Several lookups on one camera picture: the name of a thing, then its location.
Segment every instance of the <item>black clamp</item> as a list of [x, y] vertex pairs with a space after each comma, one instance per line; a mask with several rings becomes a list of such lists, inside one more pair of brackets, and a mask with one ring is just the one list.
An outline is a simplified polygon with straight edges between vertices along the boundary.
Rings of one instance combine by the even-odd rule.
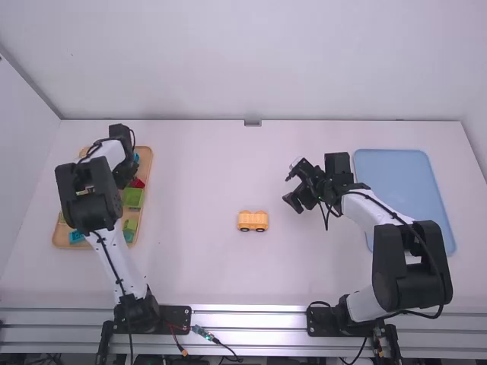
[[403, 364], [403, 357], [398, 344], [397, 330], [395, 325], [385, 324], [384, 321], [380, 321], [376, 328], [373, 330], [372, 345], [374, 348], [374, 356], [376, 363], [384, 363], [384, 350], [380, 343], [381, 338], [386, 338], [386, 341], [390, 349], [390, 357], [396, 365]]
[[94, 361], [95, 365], [105, 365], [107, 363], [108, 345], [113, 336], [114, 325], [115, 323], [113, 321], [103, 322], [100, 344], [98, 345], [97, 357]]

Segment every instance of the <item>red block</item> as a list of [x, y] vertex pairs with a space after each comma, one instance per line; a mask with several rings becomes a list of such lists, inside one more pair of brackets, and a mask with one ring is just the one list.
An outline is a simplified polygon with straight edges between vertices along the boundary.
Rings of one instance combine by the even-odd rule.
[[142, 180], [136, 177], [134, 180], [130, 182], [130, 187], [143, 189], [145, 188], [145, 184]]

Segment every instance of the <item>metal frame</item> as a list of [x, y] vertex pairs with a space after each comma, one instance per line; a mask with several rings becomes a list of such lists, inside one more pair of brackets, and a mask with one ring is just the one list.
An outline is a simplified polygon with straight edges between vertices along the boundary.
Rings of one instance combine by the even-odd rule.
[[[305, 306], [192, 305], [192, 324], [213, 332], [240, 356], [355, 356], [360, 338], [311, 338]], [[96, 353], [103, 321], [111, 309], [0, 309], [0, 351]], [[446, 308], [436, 320], [398, 316], [404, 357], [487, 359], [487, 313]], [[228, 351], [201, 336], [179, 336], [190, 354], [224, 355]], [[179, 354], [169, 335], [134, 335], [139, 354]], [[127, 335], [114, 335], [111, 353], [128, 353]], [[370, 343], [363, 352], [372, 357]]]

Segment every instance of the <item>green block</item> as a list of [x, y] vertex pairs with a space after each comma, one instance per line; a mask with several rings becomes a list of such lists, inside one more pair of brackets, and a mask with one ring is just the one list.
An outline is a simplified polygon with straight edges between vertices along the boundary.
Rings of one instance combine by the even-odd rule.
[[125, 242], [127, 242], [127, 243], [134, 242], [134, 237], [135, 237], [134, 232], [130, 232], [129, 230], [123, 231], [123, 238], [125, 238]]
[[125, 188], [123, 190], [123, 205], [131, 209], [142, 208], [144, 202], [144, 189]]
[[64, 215], [62, 215], [62, 211], [59, 212], [59, 223], [66, 224], [66, 219], [64, 219]]
[[127, 219], [123, 224], [123, 231], [129, 231], [135, 233], [137, 231], [138, 220], [136, 219]]

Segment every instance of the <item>wooden tray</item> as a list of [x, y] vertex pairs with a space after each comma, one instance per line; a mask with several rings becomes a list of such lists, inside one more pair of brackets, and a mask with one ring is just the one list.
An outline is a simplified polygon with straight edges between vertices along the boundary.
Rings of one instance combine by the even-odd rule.
[[[88, 147], [83, 148], [79, 154], [80, 157], [83, 157]], [[123, 216], [122, 216], [122, 227], [123, 223], [126, 219], [135, 218], [138, 221], [137, 224], [137, 231], [135, 232], [134, 240], [131, 243], [127, 243], [127, 246], [130, 248], [135, 245], [137, 242], [138, 237], [138, 230], [140, 230], [140, 224], [142, 220], [142, 211], [144, 210], [145, 199], [147, 199], [147, 186], [149, 181], [149, 174], [151, 172], [151, 164], [152, 164], [152, 150], [150, 147], [147, 146], [138, 146], [135, 147], [135, 152], [139, 155], [139, 166], [136, 176], [145, 183], [144, 188], [144, 201], [142, 202], [142, 207], [140, 211], [130, 211], [127, 207], [123, 207]], [[58, 249], [91, 249], [90, 244], [85, 240], [80, 243], [76, 244], [69, 244], [68, 234], [72, 232], [74, 229], [70, 228], [69, 225], [60, 223], [59, 217], [57, 217], [56, 227], [54, 228], [53, 233], [53, 244]]]

